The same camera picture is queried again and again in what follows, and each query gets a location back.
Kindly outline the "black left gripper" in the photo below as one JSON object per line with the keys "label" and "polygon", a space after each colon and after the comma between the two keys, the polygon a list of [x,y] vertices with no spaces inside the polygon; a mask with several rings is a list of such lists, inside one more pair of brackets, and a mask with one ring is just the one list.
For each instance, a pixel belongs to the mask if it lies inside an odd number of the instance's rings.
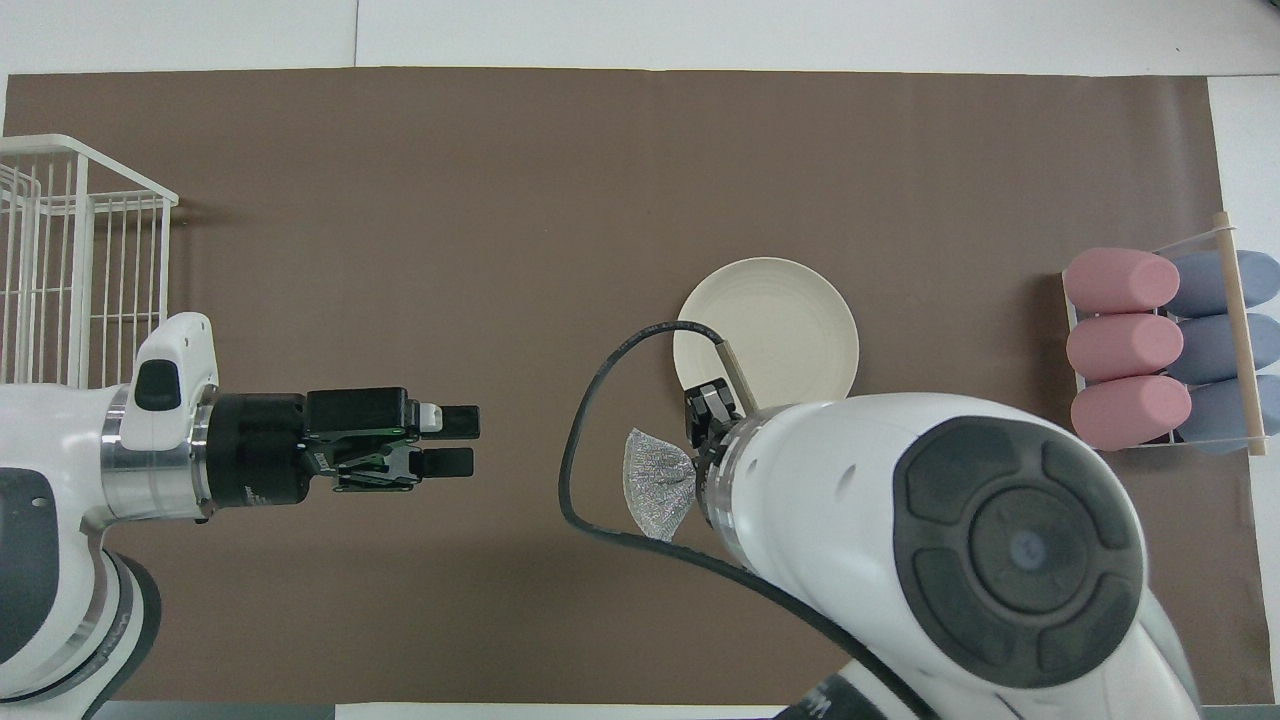
{"label": "black left gripper", "polygon": [[[314,477],[415,434],[477,439],[477,405],[416,404],[401,387],[306,395],[219,393],[207,419],[204,473],[215,509],[300,503]],[[413,448],[413,480],[474,475],[474,450]]]}

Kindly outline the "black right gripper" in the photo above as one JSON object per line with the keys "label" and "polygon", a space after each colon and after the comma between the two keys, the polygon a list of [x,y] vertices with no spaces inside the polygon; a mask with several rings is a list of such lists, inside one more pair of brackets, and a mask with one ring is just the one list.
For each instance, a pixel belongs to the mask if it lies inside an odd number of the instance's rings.
{"label": "black right gripper", "polygon": [[705,473],[713,462],[719,437],[723,437],[741,419],[737,404],[724,378],[686,388],[684,391],[686,434],[692,448],[696,473]]}

